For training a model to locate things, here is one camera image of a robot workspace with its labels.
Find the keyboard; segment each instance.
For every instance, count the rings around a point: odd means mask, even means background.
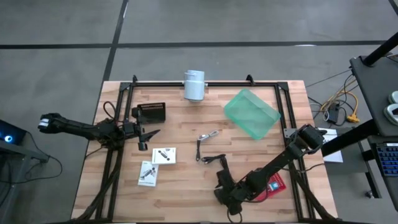
[[[398,144],[387,145],[377,146],[382,174],[385,177],[398,177]]]

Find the blue light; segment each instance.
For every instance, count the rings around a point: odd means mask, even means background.
[[[4,140],[5,140],[6,142],[11,142],[11,141],[12,141],[12,137],[11,137],[11,136],[6,136],[6,137],[4,138]]]

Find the concrete floor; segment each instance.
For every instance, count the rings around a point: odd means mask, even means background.
[[[1,44],[111,43],[122,0],[2,0]],[[216,41],[386,40],[398,30],[388,0],[130,0],[120,43]],[[314,83],[348,69],[351,57],[376,45],[321,47],[223,47],[118,49],[110,80],[181,80],[186,69],[207,80],[305,80]],[[12,223],[60,222],[70,218],[87,141],[40,134],[41,114],[91,123],[109,49],[0,50],[0,118],[29,130],[39,147],[59,158],[63,174],[22,186]],[[308,88],[325,101],[349,74]],[[360,90],[358,116],[370,119]],[[321,118],[317,126],[328,126]],[[382,199],[366,199],[362,174],[330,175],[339,217],[393,223],[398,213],[373,164]],[[37,176],[58,171],[49,162]]]

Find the white package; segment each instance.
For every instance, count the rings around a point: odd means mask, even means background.
[[[138,185],[155,187],[159,165],[154,165],[150,161],[143,161],[138,177]]]
[[[175,154],[174,147],[153,149],[152,164],[175,164]]]

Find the green plastic container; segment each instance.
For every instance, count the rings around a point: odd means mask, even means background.
[[[263,138],[280,114],[249,90],[241,90],[225,107],[224,114],[254,139]]]

